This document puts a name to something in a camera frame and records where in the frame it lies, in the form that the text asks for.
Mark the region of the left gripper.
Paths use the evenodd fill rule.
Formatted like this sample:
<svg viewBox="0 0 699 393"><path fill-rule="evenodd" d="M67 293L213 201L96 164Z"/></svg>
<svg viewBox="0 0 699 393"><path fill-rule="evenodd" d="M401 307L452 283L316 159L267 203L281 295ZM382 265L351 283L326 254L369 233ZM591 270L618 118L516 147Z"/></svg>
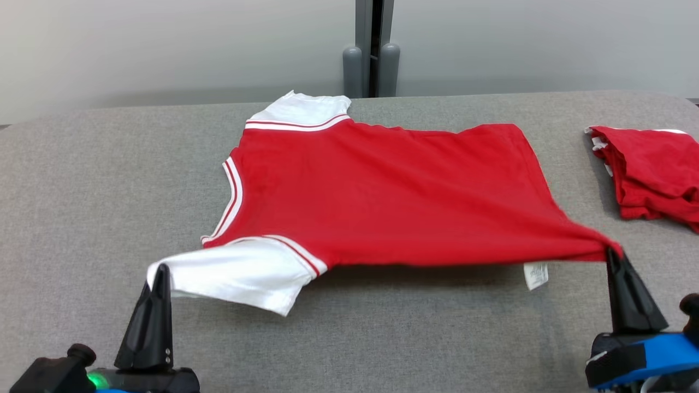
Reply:
<svg viewBox="0 0 699 393"><path fill-rule="evenodd" d="M97 393L200 393L192 369L172 369L172 346L170 269L160 264L153 285L143 286L117 351L113 365L120 370L95 368L87 377Z"/></svg>

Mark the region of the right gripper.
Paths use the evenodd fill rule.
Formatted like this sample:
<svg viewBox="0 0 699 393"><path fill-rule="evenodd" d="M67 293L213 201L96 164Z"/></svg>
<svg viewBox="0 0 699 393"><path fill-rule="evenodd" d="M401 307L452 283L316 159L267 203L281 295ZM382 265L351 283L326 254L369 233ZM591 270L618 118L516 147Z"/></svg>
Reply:
<svg viewBox="0 0 699 393"><path fill-rule="evenodd" d="M626 254L607 248L606 271L613 331L597 334L593 344L629 345L668 334L669 323Z"/></svg>

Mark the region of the red white-sleeved shirt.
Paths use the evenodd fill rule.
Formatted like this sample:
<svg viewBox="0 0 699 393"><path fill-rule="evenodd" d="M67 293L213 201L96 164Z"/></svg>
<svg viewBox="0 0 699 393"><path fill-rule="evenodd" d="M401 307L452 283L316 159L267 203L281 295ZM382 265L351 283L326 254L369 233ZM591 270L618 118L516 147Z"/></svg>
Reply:
<svg viewBox="0 0 699 393"><path fill-rule="evenodd" d="M519 127L453 133L353 120L344 96L289 92L222 163L230 199L202 249L152 264L173 293L286 316L339 266L604 261L618 243L572 221Z"/></svg>
<svg viewBox="0 0 699 393"><path fill-rule="evenodd" d="M670 219L699 234L699 142L676 129L587 128L625 221Z"/></svg>

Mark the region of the grey cylindrical post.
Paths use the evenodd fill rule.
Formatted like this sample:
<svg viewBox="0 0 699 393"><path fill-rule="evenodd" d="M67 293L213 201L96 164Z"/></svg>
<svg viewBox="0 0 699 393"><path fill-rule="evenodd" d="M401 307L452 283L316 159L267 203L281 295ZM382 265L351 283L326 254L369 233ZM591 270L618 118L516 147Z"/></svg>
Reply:
<svg viewBox="0 0 699 393"><path fill-rule="evenodd" d="M342 53L343 94L350 99L364 97L363 55L359 47L345 48Z"/></svg>
<svg viewBox="0 0 699 393"><path fill-rule="evenodd" d="M377 87L378 97L395 97L398 85L400 48L395 43L387 43L378 55Z"/></svg>

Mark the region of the grey vertical partition frame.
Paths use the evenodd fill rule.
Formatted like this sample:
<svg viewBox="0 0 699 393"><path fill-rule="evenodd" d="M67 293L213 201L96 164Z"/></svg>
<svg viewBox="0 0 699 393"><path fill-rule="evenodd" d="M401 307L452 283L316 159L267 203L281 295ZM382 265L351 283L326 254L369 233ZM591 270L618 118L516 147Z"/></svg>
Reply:
<svg viewBox="0 0 699 393"><path fill-rule="evenodd" d="M378 55L391 42L395 0L355 0L355 43L363 55L364 98L376 98Z"/></svg>

